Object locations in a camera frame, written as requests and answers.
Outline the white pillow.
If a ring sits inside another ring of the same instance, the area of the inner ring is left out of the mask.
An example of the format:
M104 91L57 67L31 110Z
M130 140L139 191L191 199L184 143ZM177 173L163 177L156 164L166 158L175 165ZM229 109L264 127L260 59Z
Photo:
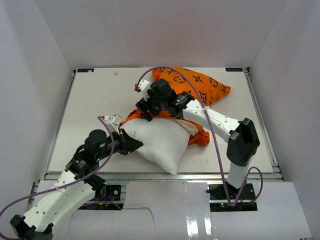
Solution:
M154 118L152 121L136 118L127 121L122 128L131 138L143 143L137 150L143 158L172 175L178 173L190 137L199 132L187 121L167 118Z

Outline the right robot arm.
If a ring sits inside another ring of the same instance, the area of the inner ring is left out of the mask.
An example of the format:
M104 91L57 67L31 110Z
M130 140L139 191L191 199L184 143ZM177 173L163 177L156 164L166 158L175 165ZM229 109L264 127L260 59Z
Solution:
M164 79L154 82L142 79L134 89L142 94L136 107L147 121L168 112L181 120L197 123L211 130L213 136L222 138L227 143L226 156L230 161L226 195L233 200L243 195L250 162L260 146L251 119L238 120L218 113L187 92L176 93Z

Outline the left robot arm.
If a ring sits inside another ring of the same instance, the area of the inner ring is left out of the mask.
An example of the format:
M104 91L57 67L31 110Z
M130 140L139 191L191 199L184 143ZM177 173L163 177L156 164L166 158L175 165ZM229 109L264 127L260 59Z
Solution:
M106 194L106 181L95 173L99 161L114 153L130 154L144 144L130 137L124 129L110 136L93 130L75 151L50 192L23 215L15 215L10 225L20 240L51 240L65 217L71 216L90 200Z

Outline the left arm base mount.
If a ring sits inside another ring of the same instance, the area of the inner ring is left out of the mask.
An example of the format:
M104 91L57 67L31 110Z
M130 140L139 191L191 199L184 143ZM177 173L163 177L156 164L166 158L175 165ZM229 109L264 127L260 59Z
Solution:
M85 183L92 186L94 196L89 202L83 204L82 208L93 205L113 204L116 208L121 209L115 203L115 201L121 199L122 186L120 184L108 184L106 180L98 175L92 175Z

